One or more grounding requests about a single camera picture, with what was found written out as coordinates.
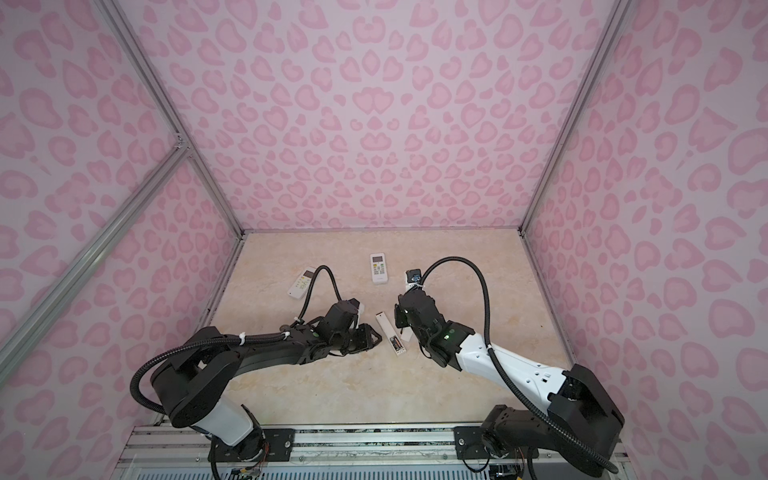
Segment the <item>slim white remote control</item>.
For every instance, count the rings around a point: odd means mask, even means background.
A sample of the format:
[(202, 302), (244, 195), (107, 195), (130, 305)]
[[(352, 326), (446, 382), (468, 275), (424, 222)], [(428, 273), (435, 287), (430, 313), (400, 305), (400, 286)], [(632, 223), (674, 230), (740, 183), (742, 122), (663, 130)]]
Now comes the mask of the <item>slim white remote control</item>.
[(387, 343), (392, 347), (394, 353), (397, 356), (405, 354), (407, 352), (406, 347), (402, 343), (399, 335), (396, 333), (387, 315), (384, 312), (379, 312), (375, 315), (375, 319), (381, 327)]

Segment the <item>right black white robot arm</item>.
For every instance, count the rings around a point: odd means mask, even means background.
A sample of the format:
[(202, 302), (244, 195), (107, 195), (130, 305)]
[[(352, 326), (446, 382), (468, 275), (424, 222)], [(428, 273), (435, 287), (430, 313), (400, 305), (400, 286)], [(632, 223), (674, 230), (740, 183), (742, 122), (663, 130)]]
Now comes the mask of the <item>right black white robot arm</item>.
[(481, 439), (491, 455), (531, 447), (556, 451), (594, 478), (617, 473), (611, 457), (625, 419), (590, 369), (547, 366), (489, 343), (472, 328), (445, 319), (434, 299), (417, 287), (399, 296), (394, 313), (397, 326), (409, 327), (440, 367), (506, 386), (522, 403), (520, 410), (497, 405), (482, 423)]

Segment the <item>white remote angled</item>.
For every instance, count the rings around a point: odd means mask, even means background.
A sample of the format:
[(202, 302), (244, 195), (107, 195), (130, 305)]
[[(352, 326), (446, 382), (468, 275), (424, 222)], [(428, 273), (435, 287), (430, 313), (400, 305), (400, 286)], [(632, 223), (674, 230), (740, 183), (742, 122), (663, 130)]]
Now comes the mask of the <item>white remote angled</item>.
[(288, 290), (288, 295), (293, 299), (303, 299), (309, 290), (310, 283), (314, 277), (313, 268), (305, 269), (293, 282)]

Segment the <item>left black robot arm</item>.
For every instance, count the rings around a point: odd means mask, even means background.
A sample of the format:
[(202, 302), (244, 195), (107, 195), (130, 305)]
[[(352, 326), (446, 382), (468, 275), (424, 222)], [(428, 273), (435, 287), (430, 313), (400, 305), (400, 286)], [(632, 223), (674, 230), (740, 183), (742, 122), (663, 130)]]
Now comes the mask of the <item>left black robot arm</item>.
[(358, 300), (341, 300), (323, 316), (308, 322), (297, 318), (267, 334), (202, 328), (185, 344), (139, 367), (131, 379), (131, 395), (145, 408), (167, 416), (173, 427), (190, 428), (215, 447), (254, 458), (265, 443), (263, 430), (247, 407), (225, 397), (230, 381), (257, 370), (301, 366), (375, 348), (383, 337), (359, 321), (359, 310)]

